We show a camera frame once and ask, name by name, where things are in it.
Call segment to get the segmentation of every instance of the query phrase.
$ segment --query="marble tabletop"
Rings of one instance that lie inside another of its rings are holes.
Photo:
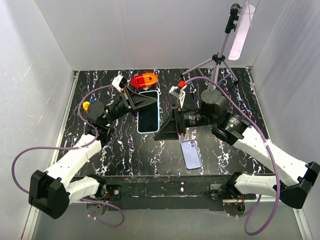
[[[186,69],[132,69],[132,70],[99,70],[81,71],[73,95],[70,112],[68,115],[62,147],[73,146],[84,133],[85,125],[78,117],[76,108],[83,96],[94,88],[111,84],[114,77],[124,76],[130,80],[133,76],[142,73],[155,73],[158,77],[155,89],[159,91],[160,121],[163,122],[170,114],[171,104],[177,100],[169,95],[171,86],[176,86],[179,76]],[[262,129],[267,137],[264,121],[259,109],[253,87],[245,68],[233,68],[239,84],[233,86],[231,77],[227,77],[220,86],[228,93],[231,99]],[[203,69],[207,77],[211,69]],[[219,70],[219,79],[227,75],[225,68]],[[186,79],[201,76],[198,70],[191,72]],[[199,106],[200,94],[207,88],[205,81],[197,80],[186,88],[194,93],[196,104]],[[103,103],[112,104],[117,91],[113,88],[97,91],[91,96]],[[212,133],[210,126],[189,128],[180,140],[154,141],[153,133],[139,134],[137,132],[137,118],[132,114],[114,121],[114,134],[108,145],[94,155],[77,173],[85,176],[96,173],[101,176],[145,176],[145,175],[225,175],[234,172],[266,174],[271,171],[257,162],[250,155],[220,141]],[[194,139],[202,160],[202,167],[187,170],[182,155],[180,141]],[[60,159],[66,151],[60,151]]]

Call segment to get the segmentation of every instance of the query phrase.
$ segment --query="black phone screen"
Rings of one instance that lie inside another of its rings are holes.
[[[138,112],[138,132],[155,133],[159,130],[159,107],[158,107],[158,92],[157,91],[144,91],[141,95],[157,99],[152,105],[140,110]]]

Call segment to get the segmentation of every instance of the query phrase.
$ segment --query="gray tripod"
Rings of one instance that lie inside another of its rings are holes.
[[[223,52],[225,50],[227,41],[228,41],[228,37],[229,34],[231,33],[231,30],[235,30],[236,29],[236,25],[234,24],[234,21],[239,20],[239,16],[238,13],[240,12],[242,7],[240,7],[239,4],[235,3],[231,6],[230,8],[230,17],[228,20],[228,23],[225,27],[225,31],[224,31],[224,37],[220,46],[220,49],[218,51],[217,54],[213,55],[212,58],[200,63],[199,65],[189,69],[188,71],[185,71],[182,73],[181,77],[183,78],[186,74],[192,72],[195,69],[198,69],[200,67],[202,67],[203,65],[210,63],[211,61],[214,61],[213,64],[213,69],[212,69],[212,74],[211,74],[211,80],[213,80],[215,83],[220,83],[222,80],[224,80],[225,78],[227,78],[228,76],[232,76],[234,78],[234,82],[238,83],[238,79],[235,75],[235,73],[232,71],[232,69],[230,68],[230,66],[226,63],[225,59],[226,57],[223,55]],[[224,65],[226,66],[226,68],[229,70],[230,74],[228,74],[227,76],[225,76],[223,79],[221,79],[218,82],[218,75],[219,75],[219,69],[220,69],[220,65],[221,63],[224,63]],[[208,83],[208,88],[212,88],[212,83]]]

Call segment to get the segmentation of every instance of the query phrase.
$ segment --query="smartphone with blue frame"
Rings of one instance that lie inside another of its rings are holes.
[[[192,170],[202,167],[202,161],[195,140],[190,139],[182,141],[181,149],[186,169]]]
[[[142,91],[139,94],[156,98],[157,101],[137,113],[137,131],[140,134],[156,133],[160,128],[159,92],[156,90]]]

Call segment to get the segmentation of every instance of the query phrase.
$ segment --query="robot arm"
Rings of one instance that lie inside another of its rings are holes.
[[[171,107],[169,118],[162,124],[154,140],[178,140],[186,128],[211,125],[211,132],[218,139],[240,149],[273,170],[265,144],[257,132],[240,115],[227,111],[229,101],[217,90],[207,89],[201,93],[201,107],[194,108],[186,102],[189,93],[180,94],[185,83],[172,88],[181,105]],[[314,185],[320,166],[316,162],[306,164],[282,151],[271,141],[268,146],[273,154],[280,178],[280,200],[288,206],[301,209]],[[276,177],[248,175],[235,172],[230,180],[215,191],[218,198],[237,198],[242,194],[276,196]]]
[[[112,122],[127,113],[136,113],[157,101],[156,98],[139,95],[126,87],[127,80],[118,76],[112,85],[120,96],[111,107],[96,100],[87,107],[87,120],[96,127],[98,138],[84,148],[70,150],[58,162],[44,172],[35,171],[30,180],[29,203],[48,214],[59,218],[69,204],[86,196],[103,198],[107,193],[106,180],[95,174],[70,183],[75,174],[89,162],[90,158],[105,146],[114,132]],[[74,147],[83,146],[95,139],[96,130],[86,125],[85,133]]]

